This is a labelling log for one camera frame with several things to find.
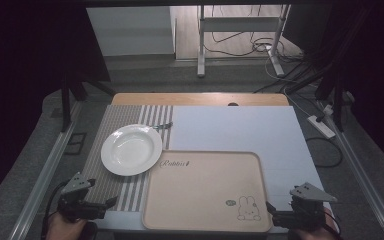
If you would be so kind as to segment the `white round plate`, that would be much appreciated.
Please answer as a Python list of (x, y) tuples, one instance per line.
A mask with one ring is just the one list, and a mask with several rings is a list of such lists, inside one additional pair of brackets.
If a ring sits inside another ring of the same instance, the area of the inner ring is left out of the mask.
[(150, 169), (162, 153), (162, 138), (150, 126), (133, 124), (111, 133), (101, 148), (101, 161), (111, 173), (134, 176)]

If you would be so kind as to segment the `grey striped placemat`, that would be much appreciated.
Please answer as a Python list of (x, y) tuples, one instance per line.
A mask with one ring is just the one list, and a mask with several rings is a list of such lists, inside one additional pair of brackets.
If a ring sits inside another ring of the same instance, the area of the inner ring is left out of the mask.
[(103, 143), (111, 133), (121, 127), (130, 124), (157, 126), (168, 124), (172, 119), (173, 107), (168, 105), (109, 105), (82, 170), (87, 179), (96, 180), (86, 200), (104, 203), (107, 199), (117, 197), (112, 211), (139, 212), (145, 202), (148, 174), (119, 176), (111, 173), (101, 160)]

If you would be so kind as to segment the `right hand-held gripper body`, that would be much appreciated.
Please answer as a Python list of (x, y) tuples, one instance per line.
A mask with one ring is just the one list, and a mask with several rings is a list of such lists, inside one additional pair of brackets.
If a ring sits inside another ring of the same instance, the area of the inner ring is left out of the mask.
[(295, 186), (290, 195), (291, 211), (273, 208), (273, 224), (287, 229), (317, 230), (325, 223), (325, 202), (336, 202), (337, 198), (320, 188), (305, 182)]

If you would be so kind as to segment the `light blue placemat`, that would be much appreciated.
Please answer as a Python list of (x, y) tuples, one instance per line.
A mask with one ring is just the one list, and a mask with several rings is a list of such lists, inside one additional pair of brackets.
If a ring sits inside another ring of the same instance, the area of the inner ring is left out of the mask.
[[(308, 182), (322, 185), (298, 123), (290, 106), (172, 106), (173, 126), (156, 130), (165, 151), (252, 152), (261, 163), (267, 202), (279, 211), (290, 208), (290, 191)], [(142, 222), (146, 204), (139, 212), (106, 212), (99, 228), (137, 233), (251, 234), (278, 232), (274, 226), (264, 233), (152, 230)]]

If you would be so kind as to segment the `white power strip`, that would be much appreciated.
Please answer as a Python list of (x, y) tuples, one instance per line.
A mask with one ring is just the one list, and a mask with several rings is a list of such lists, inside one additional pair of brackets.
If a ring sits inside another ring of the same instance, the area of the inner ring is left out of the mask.
[(322, 122), (322, 117), (312, 115), (307, 118), (307, 121), (326, 139), (331, 139), (336, 136), (336, 134), (325, 123)]

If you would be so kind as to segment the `person's left hand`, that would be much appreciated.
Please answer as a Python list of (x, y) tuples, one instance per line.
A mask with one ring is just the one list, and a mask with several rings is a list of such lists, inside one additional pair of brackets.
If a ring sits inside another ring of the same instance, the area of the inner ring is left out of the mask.
[(86, 223), (83, 219), (70, 222), (56, 212), (48, 220), (45, 240), (78, 240)]

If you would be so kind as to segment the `white partition panel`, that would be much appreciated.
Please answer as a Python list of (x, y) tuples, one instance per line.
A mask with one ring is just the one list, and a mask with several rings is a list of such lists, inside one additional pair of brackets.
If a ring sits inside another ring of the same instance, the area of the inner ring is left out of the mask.
[(174, 53), (169, 6), (87, 8), (104, 56)]

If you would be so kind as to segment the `white metal stand frame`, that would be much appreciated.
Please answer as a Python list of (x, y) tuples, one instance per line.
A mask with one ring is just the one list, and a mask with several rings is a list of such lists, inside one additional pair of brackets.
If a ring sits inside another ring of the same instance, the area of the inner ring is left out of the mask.
[(274, 38), (270, 47), (266, 47), (269, 60), (277, 77), (285, 75), (279, 63), (278, 44), (284, 29), (290, 6), (285, 5), (278, 17), (206, 17), (204, 6), (199, 7), (198, 17), (199, 49), (197, 55), (197, 76), (205, 76), (204, 36), (206, 32), (270, 32)]

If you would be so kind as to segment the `beige tray with rabbit print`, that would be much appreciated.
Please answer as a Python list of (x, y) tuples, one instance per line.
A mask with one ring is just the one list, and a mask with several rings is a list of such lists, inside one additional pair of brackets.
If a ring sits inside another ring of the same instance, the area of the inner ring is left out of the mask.
[(149, 172), (142, 222), (152, 230), (264, 233), (272, 227), (252, 152), (165, 151)]

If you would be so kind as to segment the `black metal stand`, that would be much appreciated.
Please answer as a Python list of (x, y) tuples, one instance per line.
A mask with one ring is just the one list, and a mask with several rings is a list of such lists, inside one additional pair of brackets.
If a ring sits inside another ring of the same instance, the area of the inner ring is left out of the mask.
[(333, 94), (333, 122), (340, 132), (344, 131), (342, 124), (344, 80), (343, 70), (339, 67), (328, 66), (325, 68), (322, 81), (315, 92), (317, 100), (326, 100), (330, 94)]
[(65, 74), (61, 80), (61, 99), (62, 99), (62, 132), (68, 130), (71, 124), (71, 106), (70, 106), (70, 94), (73, 94), (76, 101), (84, 101), (87, 97), (86, 90), (83, 83), (89, 83), (93, 87), (101, 90), (111, 97), (116, 95), (116, 91), (110, 87), (105, 86), (99, 81), (93, 80), (85, 73), (74, 72)]

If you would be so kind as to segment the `aluminium rail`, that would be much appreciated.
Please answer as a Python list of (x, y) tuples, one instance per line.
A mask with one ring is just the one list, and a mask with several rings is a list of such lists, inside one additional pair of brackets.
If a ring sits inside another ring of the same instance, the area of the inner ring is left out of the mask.
[(63, 151), (66, 148), (68, 141), (77, 124), (78, 116), (81, 112), (83, 103), (76, 101), (69, 113), (71, 122), (64, 132), (61, 132), (48, 155), (44, 166), (33, 186), (32, 191), (17, 219), (15, 225), (7, 240), (25, 240), (33, 220), (37, 214), (40, 204), (47, 192), (49, 184), (62, 158)]
[(384, 236), (384, 153), (345, 108), (345, 123), (340, 131), (327, 116), (327, 124), (336, 132), (346, 162)]

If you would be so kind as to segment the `wooden table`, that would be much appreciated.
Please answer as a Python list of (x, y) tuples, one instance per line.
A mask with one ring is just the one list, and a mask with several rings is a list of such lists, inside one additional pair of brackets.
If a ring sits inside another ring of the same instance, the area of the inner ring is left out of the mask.
[(112, 105), (288, 106), (283, 94), (252, 93), (117, 93)]

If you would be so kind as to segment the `person's right hand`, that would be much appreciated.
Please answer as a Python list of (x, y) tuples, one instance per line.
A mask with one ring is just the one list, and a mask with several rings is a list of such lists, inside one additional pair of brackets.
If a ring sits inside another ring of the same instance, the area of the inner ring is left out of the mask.
[(295, 230), (295, 233), (301, 240), (337, 240), (339, 234), (334, 220), (331, 218), (332, 212), (328, 209), (324, 209), (325, 225), (321, 228), (307, 232), (303, 230)]

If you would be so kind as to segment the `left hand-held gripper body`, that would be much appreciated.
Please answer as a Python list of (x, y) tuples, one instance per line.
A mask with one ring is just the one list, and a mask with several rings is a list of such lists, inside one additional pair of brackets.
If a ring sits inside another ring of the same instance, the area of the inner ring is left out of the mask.
[(71, 222), (77, 219), (103, 219), (105, 216), (105, 204), (91, 203), (85, 200), (91, 188), (88, 187), (87, 180), (88, 179), (78, 172), (61, 190), (57, 210), (63, 217)]

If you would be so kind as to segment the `black floor frame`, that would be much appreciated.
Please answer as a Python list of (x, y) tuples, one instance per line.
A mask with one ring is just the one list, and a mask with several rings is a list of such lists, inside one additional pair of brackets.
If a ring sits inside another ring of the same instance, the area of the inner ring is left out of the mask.
[(73, 133), (64, 150), (65, 155), (79, 155), (83, 149), (87, 134)]

